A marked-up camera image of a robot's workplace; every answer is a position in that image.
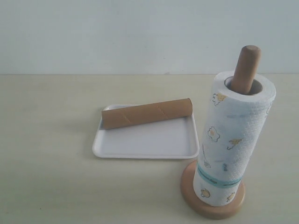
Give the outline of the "wooden paper towel holder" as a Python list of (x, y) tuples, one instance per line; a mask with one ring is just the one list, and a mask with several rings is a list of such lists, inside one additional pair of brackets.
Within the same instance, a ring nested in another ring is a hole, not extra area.
[[(256, 70), (260, 60), (261, 50), (254, 45), (244, 46), (241, 49), (235, 74), (230, 89), (248, 95), (255, 78)], [(198, 214), (212, 220), (222, 220), (234, 216), (242, 207), (246, 194), (245, 184), (240, 183), (236, 197), (231, 204), (221, 207), (213, 207), (201, 201), (193, 190), (193, 177), (196, 170), (196, 161), (192, 161), (184, 169), (180, 190), (185, 202)]]

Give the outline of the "brown cardboard tube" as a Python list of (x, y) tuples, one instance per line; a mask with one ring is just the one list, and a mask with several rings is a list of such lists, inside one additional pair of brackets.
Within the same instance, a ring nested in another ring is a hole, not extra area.
[(102, 111), (103, 129), (136, 126), (192, 115), (189, 98)]

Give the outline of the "printed white paper towel roll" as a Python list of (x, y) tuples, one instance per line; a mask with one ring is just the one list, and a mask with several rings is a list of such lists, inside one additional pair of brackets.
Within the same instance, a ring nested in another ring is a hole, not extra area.
[(193, 179), (196, 196), (211, 206), (227, 205), (236, 196), (276, 96), (274, 84), (258, 74), (249, 95), (230, 90), (233, 74), (214, 78)]

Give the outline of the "white rectangular tray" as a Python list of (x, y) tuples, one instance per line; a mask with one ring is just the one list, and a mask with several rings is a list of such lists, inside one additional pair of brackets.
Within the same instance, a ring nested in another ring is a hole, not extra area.
[(193, 115), (105, 130), (100, 121), (93, 154), (115, 159), (192, 159), (199, 154)]

